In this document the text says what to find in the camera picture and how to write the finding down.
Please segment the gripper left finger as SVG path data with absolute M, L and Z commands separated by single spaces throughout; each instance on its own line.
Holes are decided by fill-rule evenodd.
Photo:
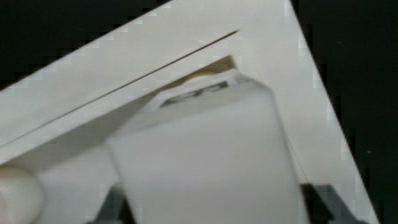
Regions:
M 86 224 L 133 224 L 133 215 L 118 183 L 109 187 L 95 218 Z

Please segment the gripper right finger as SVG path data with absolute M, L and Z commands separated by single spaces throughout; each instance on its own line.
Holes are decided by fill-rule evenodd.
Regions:
M 367 224 L 351 214 L 330 185 L 300 185 L 310 224 Z

